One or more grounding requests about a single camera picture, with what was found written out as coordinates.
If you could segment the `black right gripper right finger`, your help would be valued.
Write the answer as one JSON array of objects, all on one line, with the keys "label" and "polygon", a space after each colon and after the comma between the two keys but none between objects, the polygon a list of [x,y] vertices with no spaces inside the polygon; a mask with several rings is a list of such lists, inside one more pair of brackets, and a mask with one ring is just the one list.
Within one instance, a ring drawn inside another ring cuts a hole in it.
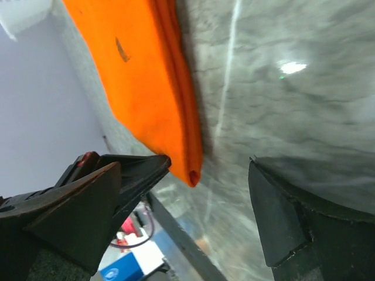
[{"label": "black right gripper right finger", "polygon": [[374,280],[374,215],[333,203],[250,160],[248,185],[275,280]]}]

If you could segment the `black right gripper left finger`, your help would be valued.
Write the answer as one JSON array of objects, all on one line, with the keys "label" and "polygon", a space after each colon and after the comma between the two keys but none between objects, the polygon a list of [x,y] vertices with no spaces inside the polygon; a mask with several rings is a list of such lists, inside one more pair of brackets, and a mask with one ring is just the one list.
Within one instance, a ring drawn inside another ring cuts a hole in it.
[{"label": "black right gripper left finger", "polygon": [[90,280],[108,245],[118,163],[23,200],[1,199],[1,280]]}]

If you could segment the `orange t-shirt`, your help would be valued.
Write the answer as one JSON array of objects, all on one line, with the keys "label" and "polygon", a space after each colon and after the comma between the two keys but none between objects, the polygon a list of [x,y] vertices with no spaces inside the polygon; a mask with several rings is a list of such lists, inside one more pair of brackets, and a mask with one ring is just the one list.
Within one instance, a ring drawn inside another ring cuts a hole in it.
[{"label": "orange t-shirt", "polygon": [[190,187],[203,164],[199,113],[175,1],[65,1],[115,118],[171,159]]}]

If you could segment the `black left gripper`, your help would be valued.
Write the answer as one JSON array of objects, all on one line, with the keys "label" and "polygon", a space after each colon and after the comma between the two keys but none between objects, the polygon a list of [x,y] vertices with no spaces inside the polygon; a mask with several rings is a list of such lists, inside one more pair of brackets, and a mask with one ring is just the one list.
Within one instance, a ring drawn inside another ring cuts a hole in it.
[{"label": "black left gripper", "polygon": [[55,186],[5,199],[1,231],[116,231],[164,176],[161,156],[79,156]]}]

